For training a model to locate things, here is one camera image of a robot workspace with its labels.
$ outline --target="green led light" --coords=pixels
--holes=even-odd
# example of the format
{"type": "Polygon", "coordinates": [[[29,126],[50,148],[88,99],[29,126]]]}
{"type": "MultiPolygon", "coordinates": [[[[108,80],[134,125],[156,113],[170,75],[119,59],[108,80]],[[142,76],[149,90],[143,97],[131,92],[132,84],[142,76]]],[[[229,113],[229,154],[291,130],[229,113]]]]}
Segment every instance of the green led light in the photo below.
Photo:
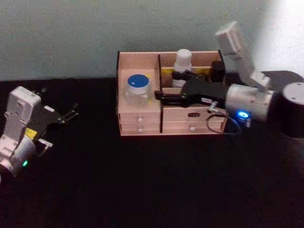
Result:
{"type": "Polygon", "coordinates": [[[25,162],[23,162],[23,167],[25,167],[28,164],[28,160],[26,160],[25,162]]]}

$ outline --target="white bottle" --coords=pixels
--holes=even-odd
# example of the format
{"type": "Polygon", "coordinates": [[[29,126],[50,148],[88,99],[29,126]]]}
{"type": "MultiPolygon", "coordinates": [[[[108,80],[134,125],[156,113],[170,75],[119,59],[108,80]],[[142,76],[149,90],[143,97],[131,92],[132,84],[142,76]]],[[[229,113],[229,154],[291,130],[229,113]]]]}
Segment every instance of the white bottle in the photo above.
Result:
{"type": "Polygon", "coordinates": [[[150,82],[145,75],[132,75],[128,78],[128,85],[124,97],[129,105],[145,107],[151,97],[150,82]]]}
{"type": "MultiPolygon", "coordinates": [[[[187,49],[181,49],[177,52],[174,71],[183,73],[185,70],[192,71],[191,65],[192,53],[187,49]]],[[[183,87],[185,80],[172,80],[172,87],[183,87]]]]}

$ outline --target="jar with blue lid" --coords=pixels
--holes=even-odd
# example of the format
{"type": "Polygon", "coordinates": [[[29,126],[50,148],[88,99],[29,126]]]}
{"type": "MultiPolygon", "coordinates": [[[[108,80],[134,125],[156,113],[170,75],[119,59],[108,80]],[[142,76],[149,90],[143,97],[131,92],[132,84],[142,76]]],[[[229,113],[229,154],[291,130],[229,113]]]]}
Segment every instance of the jar with blue lid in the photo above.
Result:
{"type": "Polygon", "coordinates": [[[125,99],[128,104],[145,107],[151,98],[150,81],[145,75],[132,75],[128,78],[125,90],[125,99]]]}

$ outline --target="blue lid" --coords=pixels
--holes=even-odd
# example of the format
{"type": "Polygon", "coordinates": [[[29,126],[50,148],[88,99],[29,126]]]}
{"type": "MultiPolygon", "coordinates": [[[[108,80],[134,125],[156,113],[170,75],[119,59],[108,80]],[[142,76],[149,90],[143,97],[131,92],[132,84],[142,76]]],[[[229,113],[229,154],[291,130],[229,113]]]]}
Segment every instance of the blue lid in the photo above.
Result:
{"type": "Polygon", "coordinates": [[[142,88],[149,84],[149,79],[145,75],[132,75],[128,79],[128,84],[135,88],[142,88]]]}

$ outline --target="white sticker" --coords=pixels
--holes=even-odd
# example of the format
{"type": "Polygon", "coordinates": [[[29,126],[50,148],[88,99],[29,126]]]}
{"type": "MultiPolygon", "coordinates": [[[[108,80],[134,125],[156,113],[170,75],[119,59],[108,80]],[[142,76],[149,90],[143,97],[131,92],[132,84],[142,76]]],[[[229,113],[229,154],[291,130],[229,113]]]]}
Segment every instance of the white sticker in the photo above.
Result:
{"type": "Polygon", "coordinates": [[[49,106],[44,106],[44,108],[47,109],[47,110],[49,110],[50,112],[54,112],[55,111],[55,109],[53,109],[53,108],[51,108],[49,106]]]}
{"type": "Polygon", "coordinates": [[[201,98],[201,101],[202,102],[205,102],[205,103],[209,103],[209,104],[211,104],[212,103],[212,100],[211,99],[207,99],[207,98],[201,98]]]}

